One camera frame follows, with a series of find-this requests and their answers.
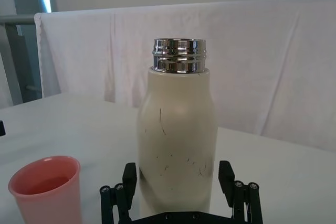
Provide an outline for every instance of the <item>white water bottle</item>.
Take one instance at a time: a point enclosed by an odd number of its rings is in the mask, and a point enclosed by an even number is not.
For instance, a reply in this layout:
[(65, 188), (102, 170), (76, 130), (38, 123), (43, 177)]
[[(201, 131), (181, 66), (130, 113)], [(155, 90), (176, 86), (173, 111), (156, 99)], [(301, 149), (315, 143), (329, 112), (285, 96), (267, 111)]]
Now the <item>white water bottle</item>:
[(208, 212), (217, 139), (205, 41), (156, 39), (138, 115), (142, 217)]

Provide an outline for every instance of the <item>pink cup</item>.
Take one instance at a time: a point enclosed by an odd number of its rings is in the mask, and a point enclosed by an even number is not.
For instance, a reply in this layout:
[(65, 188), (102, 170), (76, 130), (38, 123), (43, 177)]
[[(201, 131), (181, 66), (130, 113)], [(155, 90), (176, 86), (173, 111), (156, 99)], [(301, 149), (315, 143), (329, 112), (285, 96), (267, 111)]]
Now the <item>pink cup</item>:
[(46, 157), (26, 165), (11, 178), (26, 224), (81, 224), (79, 162), (68, 156)]

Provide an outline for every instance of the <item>cup rim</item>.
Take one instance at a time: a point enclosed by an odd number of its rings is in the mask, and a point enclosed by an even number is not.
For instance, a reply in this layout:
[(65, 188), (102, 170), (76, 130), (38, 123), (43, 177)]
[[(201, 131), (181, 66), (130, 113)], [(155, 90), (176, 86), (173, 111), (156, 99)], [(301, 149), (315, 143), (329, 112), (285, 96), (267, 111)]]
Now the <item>cup rim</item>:
[[(71, 179), (69, 179), (67, 182), (65, 182), (63, 185), (59, 186), (59, 187), (56, 187), (50, 191), (45, 191), (43, 193), (40, 193), (40, 194), (20, 194), (18, 192), (16, 192), (14, 189), (13, 189), (13, 181), (15, 179), (16, 176), (18, 176), (20, 173), (22, 173), (26, 168), (36, 164), (36, 163), (39, 163), (41, 161), (44, 161), (46, 159), (49, 159), (49, 158), (52, 158), (52, 159), (55, 159), (55, 158), (69, 158), (71, 159), (72, 161), (75, 162), (76, 164), (76, 172), (75, 174), (72, 176)], [(43, 197), (43, 196), (48, 196), (48, 195), (51, 195), (51, 194), (54, 194), (56, 191), (58, 190), (61, 190), (62, 188), (66, 187), (67, 185), (71, 184), (78, 176), (79, 176), (79, 172), (80, 172), (80, 163), (77, 159), (75, 159), (74, 157), (71, 157), (71, 156), (62, 156), (62, 155), (58, 155), (58, 156), (50, 156), (50, 157), (44, 157), (44, 158), (41, 158), (41, 159), (38, 159), (36, 161), (33, 161), (27, 165), (25, 165), (24, 167), (22, 167), (20, 170), (18, 170), (10, 179), (10, 181), (8, 182), (8, 190), (9, 192), (14, 195), (15, 197), (18, 197), (18, 198), (36, 198), (36, 197)]]

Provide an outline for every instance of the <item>white table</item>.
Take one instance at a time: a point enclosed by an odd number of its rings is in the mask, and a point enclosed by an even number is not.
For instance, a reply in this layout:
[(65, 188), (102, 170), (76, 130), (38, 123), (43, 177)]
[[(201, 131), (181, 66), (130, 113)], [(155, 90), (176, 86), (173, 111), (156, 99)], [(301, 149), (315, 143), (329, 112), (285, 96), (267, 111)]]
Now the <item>white table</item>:
[[(79, 159), (84, 223), (100, 223), (99, 188), (121, 181), (124, 165), (137, 161), (137, 109), (69, 94), (0, 110), (0, 223), (23, 223), (7, 190), (10, 177), (46, 156)], [(260, 185), (264, 223), (336, 223), (336, 154), (220, 128), (211, 213), (230, 216), (217, 180), (229, 160), (236, 179)], [(132, 218), (139, 216), (139, 189)]]

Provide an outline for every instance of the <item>white backdrop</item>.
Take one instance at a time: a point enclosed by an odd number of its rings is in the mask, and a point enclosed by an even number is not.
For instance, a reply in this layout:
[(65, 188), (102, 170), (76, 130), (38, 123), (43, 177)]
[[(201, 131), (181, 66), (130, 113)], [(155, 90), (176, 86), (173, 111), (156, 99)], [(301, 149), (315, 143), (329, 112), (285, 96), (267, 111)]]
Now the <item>white backdrop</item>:
[(219, 126), (336, 151), (336, 1), (35, 15), (43, 95), (139, 106), (154, 38), (207, 41)]

